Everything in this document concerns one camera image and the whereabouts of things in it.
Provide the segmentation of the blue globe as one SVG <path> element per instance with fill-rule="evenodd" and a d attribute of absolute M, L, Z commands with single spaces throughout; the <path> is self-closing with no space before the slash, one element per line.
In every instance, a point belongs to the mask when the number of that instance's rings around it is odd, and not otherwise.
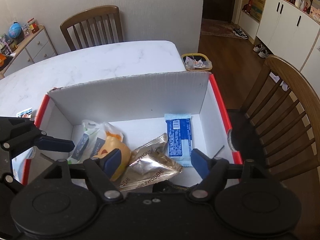
<path fill-rule="evenodd" d="M 21 32 L 22 32 L 22 27 L 18 22 L 14 22 L 8 30 L 9 37 L 12 39 L 18 38 Z"/>

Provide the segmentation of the yellow duck toy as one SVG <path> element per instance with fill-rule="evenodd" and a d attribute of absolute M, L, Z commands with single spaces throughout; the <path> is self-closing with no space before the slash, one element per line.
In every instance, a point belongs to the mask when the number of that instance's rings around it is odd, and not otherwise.
<path fill-rule="evenodd" d="M 131 150 L 118 138 L 108 135 L 101 149 L 93 158 L 101 159 L 99 165 L 110 181 L 116 181 L 126 170 Z"/>

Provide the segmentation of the wooden chair right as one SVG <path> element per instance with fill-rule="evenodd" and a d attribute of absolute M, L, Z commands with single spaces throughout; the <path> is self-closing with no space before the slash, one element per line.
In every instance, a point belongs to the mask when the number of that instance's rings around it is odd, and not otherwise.
<path fill-rule="evenodd" d="M 229 143 L 242 159 L 279 180 L 319 168 L 319 97 L 284 59 L 268 56 L 242 106 L 227 113 Z"/>

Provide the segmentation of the red sauce jar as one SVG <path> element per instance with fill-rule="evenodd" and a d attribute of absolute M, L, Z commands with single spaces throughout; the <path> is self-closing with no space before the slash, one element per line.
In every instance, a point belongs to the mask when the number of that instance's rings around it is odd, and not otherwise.
<path fill-rule="evenodd" d="M 28 25 L 33 34 L 39 31 L 39 26 L 37 25 L 35 18 L 31 18 L 28 21 Z"/>

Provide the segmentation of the white wall cupboards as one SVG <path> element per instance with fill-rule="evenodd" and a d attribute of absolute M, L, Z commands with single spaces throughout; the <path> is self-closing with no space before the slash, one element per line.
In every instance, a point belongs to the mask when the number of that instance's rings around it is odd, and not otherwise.
<path fill-rule="evenodd" d="M 319 73 L 319 0 L 241 0 L 238 26 L 253 44 L 309 77 Z"/>

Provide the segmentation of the white sideboard cabinet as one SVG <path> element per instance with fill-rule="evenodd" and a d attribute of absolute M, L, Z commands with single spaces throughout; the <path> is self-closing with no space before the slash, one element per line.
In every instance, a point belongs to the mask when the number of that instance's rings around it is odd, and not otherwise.
<path fill-rule="evenodd" d="M 39 25 L 39 31 L 30 34 L 18 45 L 13 59 L 1 70 L 1 79 L 56 55 L 56 50 L 53 47 L 45 27 Z"/>

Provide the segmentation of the black sneakers pair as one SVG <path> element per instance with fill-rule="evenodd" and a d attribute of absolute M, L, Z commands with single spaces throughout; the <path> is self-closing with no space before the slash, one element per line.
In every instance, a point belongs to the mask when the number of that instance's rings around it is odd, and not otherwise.
<path fill-rule="evenodd" d="M 242 39 L 245 39 L 245 40 L 248 39 L 248 35 L 244 31 L 242 31 L 241 28 L 234 28 L 233 29 L 233 34 L 236 37 L 239 37 L 239 38 L 242 38 Z"/>

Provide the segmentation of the red shoe box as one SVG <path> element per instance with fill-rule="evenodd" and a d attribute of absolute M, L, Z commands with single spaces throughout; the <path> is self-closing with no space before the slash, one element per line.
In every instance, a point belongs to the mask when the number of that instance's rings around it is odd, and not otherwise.
<path fill-rule="evenodd" d="M 193 146 L 209 157 L 241 164 L 213 74 L 145 74 L 54 88 L 43 98 L 35 125 L 49 136 L 78 142 L 85 119 L 108 122 L 132 150 L 165 133 L 166 114 L 190 114 Z"/>

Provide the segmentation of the wooden chair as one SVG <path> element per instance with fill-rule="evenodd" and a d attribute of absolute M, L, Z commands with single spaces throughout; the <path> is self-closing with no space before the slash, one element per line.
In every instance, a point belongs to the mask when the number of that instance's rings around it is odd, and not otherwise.
<path fill-rule="evenodd" d="M 284 59 L 268 56 L 242 106 L 227 113 L 229 143 L 242 159 L 279 180 L 319 168 L 319 97 Z"/>
<path fill-rule="evenodd" d="M 120 10 L 115 5 L 75 14 L 61 23 L 60 30 L 71 51 L 124 41 Z"/>

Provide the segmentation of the blue wafer packet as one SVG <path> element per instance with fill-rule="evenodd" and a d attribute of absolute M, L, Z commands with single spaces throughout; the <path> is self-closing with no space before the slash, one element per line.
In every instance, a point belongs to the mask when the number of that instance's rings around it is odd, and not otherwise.
<path fill-rule="evenodd" d="M 166 114 L 168 156 L 183 167 L 191 167 L 193 137 L 190 114 Z"/>

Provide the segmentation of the gold foil snack bag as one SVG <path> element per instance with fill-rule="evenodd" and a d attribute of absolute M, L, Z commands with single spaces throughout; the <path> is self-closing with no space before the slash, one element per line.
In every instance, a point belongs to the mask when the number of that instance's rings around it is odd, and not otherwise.
<path fill-rule="evenodd" d="M 163 133 L 132 151 L 130 163 L 119 183 L 120 191 L 150 186 L 182 172 L 182 165 L 164 154 L 167 143 L 168 135 Z"/>

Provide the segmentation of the wooden chair far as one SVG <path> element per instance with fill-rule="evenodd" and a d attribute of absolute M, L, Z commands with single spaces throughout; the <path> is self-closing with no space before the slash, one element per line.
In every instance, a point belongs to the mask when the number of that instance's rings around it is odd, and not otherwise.
<path fill-rule="evenodd" d="M 71 51 L 124 41 L 120 10 L 115 5 L 75 14 L 61 23 L 60 30 Z"/>

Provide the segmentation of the yellow waste bin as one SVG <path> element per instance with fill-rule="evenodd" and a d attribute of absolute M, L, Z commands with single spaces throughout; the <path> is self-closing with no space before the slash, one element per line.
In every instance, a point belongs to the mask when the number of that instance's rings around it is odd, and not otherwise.
<path fill-rule="evenodd" d="M 187 53 L 181 56 L 187 71 L 208 71 L 212 70 L 212 62 L 201 53 Z"/>

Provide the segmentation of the white sneakers pair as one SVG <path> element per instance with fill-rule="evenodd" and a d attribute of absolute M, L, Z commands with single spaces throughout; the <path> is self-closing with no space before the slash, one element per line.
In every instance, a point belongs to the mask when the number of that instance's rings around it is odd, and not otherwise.
<path fill-rule="evenodd" d="M 253 51 L 262 59 L 266 59 L 269 56 L 268 49 L 262 43 L 255 45 Z"/>

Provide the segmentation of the black gold snack packet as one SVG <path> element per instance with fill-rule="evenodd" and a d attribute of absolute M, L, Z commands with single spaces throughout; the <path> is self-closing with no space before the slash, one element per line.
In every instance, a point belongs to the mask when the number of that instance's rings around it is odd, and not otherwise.
<path fill-rule="evenodd" d="M 189 187 L 174 184 L 168 180 L 156 183 L 152 187 L 153 193 L 183 193 L 190 191 Z"/>

